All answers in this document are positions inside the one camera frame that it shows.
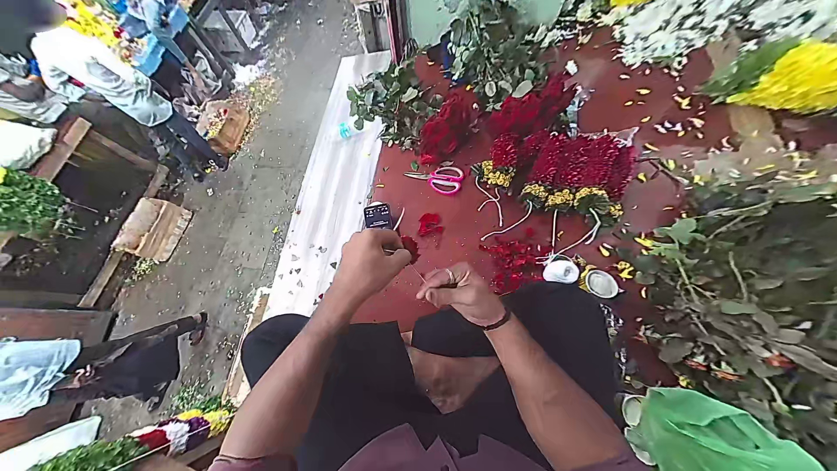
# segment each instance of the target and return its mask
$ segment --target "street ground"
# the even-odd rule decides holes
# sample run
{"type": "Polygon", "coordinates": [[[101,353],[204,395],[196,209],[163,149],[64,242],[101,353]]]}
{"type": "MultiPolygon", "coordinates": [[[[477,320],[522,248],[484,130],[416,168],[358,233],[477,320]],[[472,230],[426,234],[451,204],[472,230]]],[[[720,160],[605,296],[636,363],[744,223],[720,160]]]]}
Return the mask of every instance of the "street ground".
{"type": "Polygon", "coordinates": [[[181,185],[191,225],[172,258],[125,287],[112,309],[111,338],[200,311],[209,313],[207,336],[196,347],[181,339],[180,377],[156,412],[133,397],[89,402],[85,415],[104,417],[104,439],[169,417],[184,386],[220,393],[255,291],[273,281],[340,58],[362,49],[349,0],[292,0],[272,22],[263,54],[276,99],[252,116],[252,136],[227,172],[181,185]]]}

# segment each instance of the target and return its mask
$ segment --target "wrist bracelet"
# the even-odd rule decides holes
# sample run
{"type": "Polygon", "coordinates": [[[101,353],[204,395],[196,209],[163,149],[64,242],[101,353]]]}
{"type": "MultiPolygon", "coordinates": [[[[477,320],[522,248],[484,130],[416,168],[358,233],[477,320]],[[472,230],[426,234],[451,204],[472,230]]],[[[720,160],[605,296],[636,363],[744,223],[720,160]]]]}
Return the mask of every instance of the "wrist bracelet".
{"type": "Polygon", "coordinates": [[[498,327],[502,327],[504,323],[509,322],[509,319],[511,319],[511,311],[509,310],[509,308],[507,308],[506,306],[503,306],[503,308],[506,311],[503,313],[503,317],[500,320],[498,320],[497,322],[495,322],[493,324],[490,324],[490,325],[479,325],[479,324],[475,324],[475,325],[477,327],[479,327],[480,329],[483,329],[484,331],[494,330],[494,329],[497,329],[498,327]]]}

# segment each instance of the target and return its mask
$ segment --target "hand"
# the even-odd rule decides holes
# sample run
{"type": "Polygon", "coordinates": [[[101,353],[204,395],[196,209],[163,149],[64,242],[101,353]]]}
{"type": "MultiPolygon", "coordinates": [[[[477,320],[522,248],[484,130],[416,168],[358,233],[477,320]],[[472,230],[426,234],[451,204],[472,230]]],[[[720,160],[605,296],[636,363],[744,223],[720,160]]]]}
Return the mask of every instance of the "hand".
{"type": "Polygon", "coordinates": [[[499,322],[506,313],[500,297],[467,263],[433,270],[424,279],[416,299],[427,299],[437,308],[449,305],[471,323],[485,327],[499,322]],[[453,283],[454,288],[441,287],[453,283]]]}
{"type": "Polygon", "coordinates": [[[339,292],[357,306],[384,289],[410,262],[394,230],[356,232],[343,246],[343,257],[329,291],[339,292]],[[392,255],[383,249],[395,250],[392,255]]]}

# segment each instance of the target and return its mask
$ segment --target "white shirt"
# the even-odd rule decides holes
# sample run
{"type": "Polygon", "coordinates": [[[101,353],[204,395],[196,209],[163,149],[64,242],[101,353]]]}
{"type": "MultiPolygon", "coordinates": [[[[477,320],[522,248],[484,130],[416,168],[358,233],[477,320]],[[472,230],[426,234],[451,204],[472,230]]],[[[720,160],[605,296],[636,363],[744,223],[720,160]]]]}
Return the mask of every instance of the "white shirt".
{"type": "MultiPolygon", "coordinates": [[[[22,60],[0,54],[0,83],[30,85],[26,80],[27,65],[22,60]]],[[[25,118],[47,124],[55,122],[67,109],[67,99],[52,91],[45,91],[39,101],[23,101],[0,90],[0,108],[12,111],[25,118]]]]}
{"type": "Polygon", "coordinates": [[[172,103],[151,91],[151,80],[96,38],[61,27],[36,34],[29,48],[47,87],[70,100],[85,93],[67,81],[73,77],[140,124],[155,126],[172,115],[172,103]]]}
{"type": "Polygon", "coordinates": [[[79,352],[75,339],[0,341],[0,421],[46,404],[79,352]]]}

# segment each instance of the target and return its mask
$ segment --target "black pants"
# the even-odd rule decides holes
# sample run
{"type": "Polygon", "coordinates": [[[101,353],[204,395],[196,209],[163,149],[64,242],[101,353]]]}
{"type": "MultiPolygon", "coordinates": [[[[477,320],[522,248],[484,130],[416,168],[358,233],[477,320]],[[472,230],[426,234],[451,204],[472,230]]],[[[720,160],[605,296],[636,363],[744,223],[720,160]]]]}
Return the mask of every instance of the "black pants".
{"type": "Polygon", "coordinates": [[[226,166],[227,158],[216,153],[194,125],[183,115],[172,109],[172,116],[151,129],[164,141],[172,145],[172,153],[180,164],[192,172],[202,172],[209,167],[209,161],[226,166]],[[177,136],[186,139],[187,147],[177,136]]]}
{"type": "MultiPolygon", "coordinates": [[[[614,354],[596,299],[577,287],[540,282],[507,295],[504,302],[547,354],[618,420],[614,354]]],[[[242,363],[251,385],[307,321],[297,314],[280,315],[247,336],[242,363]]],[[[413,330],[413,346],[449,357],[495,354],[482,331],[452,308],[421,318],[413,330]]],[[[483,381],[463,407],[441,414],[415,384],[397,323],[381,323],[353,324],[341,337],[296,452],[299,470],[336,470],[370,440],[405,422],[425,447],[442,437],[465,456],[477,451],[483,434],[550,469],[526,431],[502,368],[483,381]]]]}

